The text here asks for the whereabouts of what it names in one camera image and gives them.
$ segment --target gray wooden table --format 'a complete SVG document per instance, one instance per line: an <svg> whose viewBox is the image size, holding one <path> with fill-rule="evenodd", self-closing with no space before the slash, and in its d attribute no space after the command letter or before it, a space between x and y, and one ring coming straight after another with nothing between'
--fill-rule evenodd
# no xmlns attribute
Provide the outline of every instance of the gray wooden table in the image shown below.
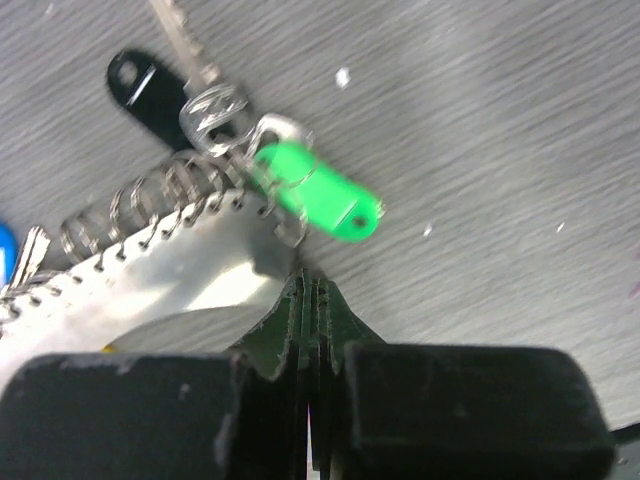
<svg viewBox="0 0 640 480"><path fill-rule="evenodd" d="M182 1L262 111L385 199L371 240L305 247L358 315L390 341L565 349L612 426L640 419L636 0ZM175 61L145 0L0 0L0 27L0 217L18 234L167 155L104 88L125 46Z"/></svg>

